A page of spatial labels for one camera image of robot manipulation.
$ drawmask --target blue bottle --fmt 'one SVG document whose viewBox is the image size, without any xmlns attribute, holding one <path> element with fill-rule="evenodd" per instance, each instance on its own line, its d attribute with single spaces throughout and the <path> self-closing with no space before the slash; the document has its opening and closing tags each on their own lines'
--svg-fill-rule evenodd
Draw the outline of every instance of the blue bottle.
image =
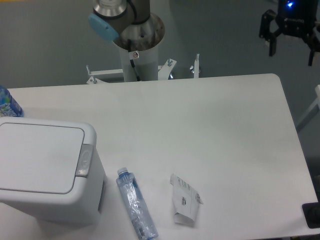
<svg viewBox="0 0 320 240">
<path fill-rule="evenodd" d="M 119 187 L 123 203 L 139 239 L 151 240 L 158 232 L 149 214 L 147 204 L 141 194 L 135 175 L 126 167 L 118 170 L 116 184 Z"/>
<path fill-rule="evenodd" d="M 0 117 L 22 117 L 23 110 L 8 89 L 0 85 Z"/>
</svg>

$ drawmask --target light blue robot joint cap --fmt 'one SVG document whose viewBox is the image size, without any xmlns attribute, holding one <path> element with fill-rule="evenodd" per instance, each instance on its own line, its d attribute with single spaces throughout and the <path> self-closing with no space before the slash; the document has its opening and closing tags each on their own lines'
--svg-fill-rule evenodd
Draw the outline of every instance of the light blue robot joint cap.
<svg viewBox="0 0 320 240">
<path fill-rule="evenodd" d="M 117 31 L 97 15 L 91 13 L 88 20 L 91 28 L 104 40 L 111 42 L 119 37 Z"/>
</svg>

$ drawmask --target crumpled paper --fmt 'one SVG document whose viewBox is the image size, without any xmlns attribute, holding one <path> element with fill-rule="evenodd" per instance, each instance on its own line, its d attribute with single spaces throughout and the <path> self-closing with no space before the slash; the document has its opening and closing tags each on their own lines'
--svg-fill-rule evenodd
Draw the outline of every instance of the crumpled paper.
<svg viewBox="0 0 320 240">
<path fill-rule="evenodd" d="M 173 185 L 172 201 L 175 210 L 174 222 L 193 226 L 196 220 L 199 204 L 204 204 L 198 192 L 180 177 L 172 174 L 170 184 Z"/>
</svg>

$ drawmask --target gray floor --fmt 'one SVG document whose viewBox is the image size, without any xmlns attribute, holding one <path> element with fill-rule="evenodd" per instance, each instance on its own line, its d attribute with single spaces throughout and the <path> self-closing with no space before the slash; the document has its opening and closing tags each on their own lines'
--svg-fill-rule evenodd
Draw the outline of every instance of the gray floor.
<svg viewBox="0 0 320 240">
<path fill-rule="evenodd" d="M 272 0 L 151 0 L 152 12 L 166 28 L 159 62 L 177 60 L 177 78 L 191 77 L 188 69 L 196 53 L 200 53 L 201 77 L 277 74 L 296 121 L 316 98 L 320 59 L 309 67 L 307 45 L 283 35 L 276 55 L 269 57 L 265 41 L 258 38 L 261 15 L 268 9 L 277 11 L 277 4 Z M 90 29 L 91 12 L 91 0 L 0 2 L 0 84 L 8 88 L 78 85 L 88 80 L 86 65 L 92 71 L 121 68 L 115 47 Z M 320 114 L 299 137 L 311 171 L 320 174 Z"/>
</svg>

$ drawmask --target blue light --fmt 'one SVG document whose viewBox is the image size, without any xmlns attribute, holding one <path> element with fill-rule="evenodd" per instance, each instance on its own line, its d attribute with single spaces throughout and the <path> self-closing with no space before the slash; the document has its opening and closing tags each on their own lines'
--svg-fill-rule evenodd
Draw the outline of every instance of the blue light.
<svg viewBox="0 0 320 240">
<path fill-rule="evenodd" d="M 287 5 L 289 8 L 291 8 L 293 4 L 294 4 L 294 3 L 293 3 L 292 1 L 288 1 L 288 3 L 287 3 L 286 5 Z"/>
</svg>

